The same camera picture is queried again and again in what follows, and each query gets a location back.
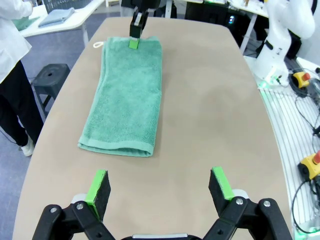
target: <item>folded towel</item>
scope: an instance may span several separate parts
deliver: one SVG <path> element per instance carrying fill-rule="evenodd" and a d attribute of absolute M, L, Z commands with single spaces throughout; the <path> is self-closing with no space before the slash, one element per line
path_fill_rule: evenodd
<path fill-rule="evenodd" d="M 39 28 L 63 24 L 74 12 L 75 9 L 73 7 L 69 9 L 55 9 L 39 23 Z"/>
<path fill-rule="evenodd" d="M 78 146 L 113 155 L 153 155 L 161 103 L 162 48 L 156 37 L 129 48 L 127 37 L 104 43 L 101 74 Z"/>
<path fill-rule="evenodd" d="M 12 22 L 14 23 L 14 25 L 18 29 L 18 31 L 22 31 L 22 30 L 27 29 L 31 24 L 33 24 L 38 19 L 39 19 L 39 17 L 29 19 L 29 17 L 26 16 L 21 19 L 12 20 Z"/>

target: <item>red button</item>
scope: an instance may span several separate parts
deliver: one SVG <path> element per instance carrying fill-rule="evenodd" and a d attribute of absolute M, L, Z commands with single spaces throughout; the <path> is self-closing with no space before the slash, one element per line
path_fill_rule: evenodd
<path fill-rule="evenodd" d="M 305 73 L 303 76 L 302 76 L 302 80 L 303 81 L 308 81 L 310 79 L 310 74 L 309 73 Z"/>
<path fill-rule="evenodd" d="M 315 156 L 313 157 L 313 162 L 315 164 L 320 164 L 320 150 L 315 154 Z"/>

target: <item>floor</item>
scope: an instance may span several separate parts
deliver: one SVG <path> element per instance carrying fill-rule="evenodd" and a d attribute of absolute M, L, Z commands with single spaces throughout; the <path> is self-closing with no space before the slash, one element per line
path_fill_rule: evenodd
<path fill-rule="evenodd" d="M 179 18 L 184 17 L 181 15 L 184 8 L 183 4 L 177 5 Z M 113 7 L 108 13 L 93 14 L 89 17 L 86 21 L 89 39 L 106 18 L 120 16 L 117 9 Z M 255 49 L 261 42 L 254 40 L 254 33 L 251 38 L 244 54 L 254 57 Z M 81 39 L 80 30 L 28 37 L 32 49 L 22 59 L 27 76 L 32 80 L 45 65 L 52 63 L 66 63 L 72 68 L 84 49 Z M 294 61 L 287 60 L 287 63 L 292 69 L 297 67 Z M 53 101 L 49 103 L 47 110 L 52 104 Z M 12 239 L 20 192 L 30 162 L 30 157 L 24 157 L 19 148 L 7 138 L 8 136 L 0 134 L 0 202 L 3 205 L 0 214 L 1 240 Z"/>

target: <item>tabletop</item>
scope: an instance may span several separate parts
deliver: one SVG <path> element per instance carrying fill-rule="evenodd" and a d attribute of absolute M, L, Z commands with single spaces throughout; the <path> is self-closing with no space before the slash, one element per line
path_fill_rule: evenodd
<path fill-rule="evenodd" d="M 77 147 L 101 71 L 93 43 L 129 36 L 130 17 L 106 19 L 65 81 L 39 136 L 18 204 L 14 240 L 31 239 L 46 205 L 69 205 L 107 169 L 111 194 L 104 224 L 116 239 L 132 234 L 203 237 L 218 215 L 208 190 L 221 166 L 250 199 L 277 201 L 290 223 L 283 167 L 254 78 L 230 31 L 183 19 L 148 18 L 142 37 L 162 45 L 162 100 L 152 157 Z M 238 229 L 234 239 L 248 239 Z M 84 233 L 74 239 L 86 239 Z"/>
<path fill-rule="evenodd" d="M 267 8 L 263 2 L 259 0 L 249 0 L 248 6 L 245 5 L 244 0 L 228 0 L 230 5 L 236 9 L 257 14 L 263 17 L 268 17 Z"/>
<path fill-rule="evenodd" d="M 30 25 L 27 29 L 20 31 L 20 33 L 23 37 L 26 38 L 30 36 L 75 29 L 77 27 L 80 27 L 103 2 L 105 2 L 105 0 L 92 0 L 92 2 L 90 2 L 84 8 L 76 9 L 75 12 L 64 23 L 47 27 L 38 27 L 39 23 L 41 23 L 48 15 L 46 6 L 35 6 L 33 8 L 32 15 L 29 18 L 40 18 L 36 20 L 32 25 Z"/>

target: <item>stool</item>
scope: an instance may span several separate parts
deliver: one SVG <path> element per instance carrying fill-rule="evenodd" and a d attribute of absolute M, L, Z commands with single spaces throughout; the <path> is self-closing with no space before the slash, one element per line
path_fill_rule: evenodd
<path fill-rule="evenodd" d="M 56 100 L 58 93 L 62 85 L 65 83 L 69 73 L 70 69 L 67 64 L 49 64 L 42 68 L 42 70 L 35 77 L 32 85 L 45 117 L 48 115 L 48 112 L 46 112 L 45 108 L 49 100 L 51 98 Z M 42 102 L 40 94 L 47 95 L 44 102 Z"/>

